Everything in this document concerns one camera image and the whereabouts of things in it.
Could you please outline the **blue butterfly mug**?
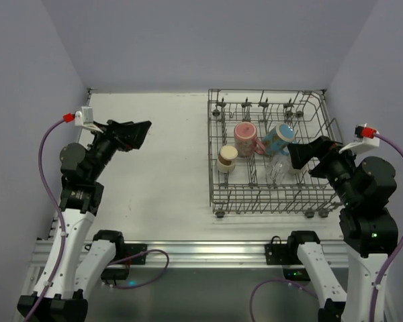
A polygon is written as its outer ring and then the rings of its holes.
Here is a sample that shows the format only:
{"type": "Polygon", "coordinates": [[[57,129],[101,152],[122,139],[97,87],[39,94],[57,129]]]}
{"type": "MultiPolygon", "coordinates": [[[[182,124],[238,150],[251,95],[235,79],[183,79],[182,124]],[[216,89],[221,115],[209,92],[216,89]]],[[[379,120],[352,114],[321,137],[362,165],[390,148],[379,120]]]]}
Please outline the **blue butterfly mug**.
{"type": "Polygon", "coordinates": [[[272,156],[294,140],[294,130],[286,123],[278,123],[263,137],[261,143],[265,147],[265,153],[272,156]]]}

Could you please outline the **pink patterned mug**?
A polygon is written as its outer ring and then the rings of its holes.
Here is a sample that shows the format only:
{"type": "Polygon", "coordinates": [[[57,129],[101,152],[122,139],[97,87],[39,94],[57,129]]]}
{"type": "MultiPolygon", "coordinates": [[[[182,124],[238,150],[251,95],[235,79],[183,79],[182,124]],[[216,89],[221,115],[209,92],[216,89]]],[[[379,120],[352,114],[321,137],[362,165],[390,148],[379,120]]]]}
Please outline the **pink patterned mug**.
{"type": "Polygon", "coordinates": [[[244,121],[234,127],[234,146],[238,151],[238,155],[249,157],[257,153],[266,154],[266,148],[258,138],[256,126],[244,121]]]}

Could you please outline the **cream and brown cup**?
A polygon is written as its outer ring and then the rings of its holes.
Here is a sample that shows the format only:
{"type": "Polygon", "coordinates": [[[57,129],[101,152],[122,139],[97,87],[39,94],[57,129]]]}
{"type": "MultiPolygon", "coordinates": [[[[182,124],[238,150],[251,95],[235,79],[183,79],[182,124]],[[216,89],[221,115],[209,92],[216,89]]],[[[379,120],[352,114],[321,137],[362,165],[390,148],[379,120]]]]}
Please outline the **cream and brown cup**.
{"type": "Polygon", "coordinates": [[[220,148],[216,167],[222,173],[230,173],[235,169],[238,150],[234,146],[225,145],[220,148]]]}

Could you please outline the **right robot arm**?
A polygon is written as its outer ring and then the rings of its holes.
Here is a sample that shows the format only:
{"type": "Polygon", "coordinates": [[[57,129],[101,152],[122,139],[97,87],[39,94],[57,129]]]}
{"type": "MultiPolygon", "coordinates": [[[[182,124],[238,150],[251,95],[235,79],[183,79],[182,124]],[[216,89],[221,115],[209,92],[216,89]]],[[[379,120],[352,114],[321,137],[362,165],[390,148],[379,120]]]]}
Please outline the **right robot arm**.
{"type": "Polygon", "coordinates": [[[291,257],[306,269],[316,291],[319,321],[383,321],[386,269],[382,266],[398,244],[398,227],[386,208],[395,192],[396,171],[382,158],[358,154],[379,147],[379,138],[362,137],[344,145],[320,136],[308,144],[289,144],[292,166],[301,169],[311,159],[314,178],[327,179],[343,208],[339,225],[346,244],[349,275],[342,289],[313,231],[293,231],[287,239],[291,257]]]}

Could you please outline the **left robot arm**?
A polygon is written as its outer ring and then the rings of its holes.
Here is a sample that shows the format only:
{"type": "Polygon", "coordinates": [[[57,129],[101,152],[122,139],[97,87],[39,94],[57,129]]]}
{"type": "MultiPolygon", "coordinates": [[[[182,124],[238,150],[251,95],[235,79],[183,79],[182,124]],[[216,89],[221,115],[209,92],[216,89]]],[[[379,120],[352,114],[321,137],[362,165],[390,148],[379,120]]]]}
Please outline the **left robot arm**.
{"type": "Polygon", "coordinates": [[[142,146],[152,123],[109,120],[94,125],[94,138],[87,147],[74,142],[60,152],[62,191],[57,230],[32,294],[19,298],[17,309],[25,321],[84,321],[89,296],[101,273],[125,254],[122,233],[103,230],[94,236],[88,254],[81,257],[103,194],[97,179],[117,151],[142,146]]]}

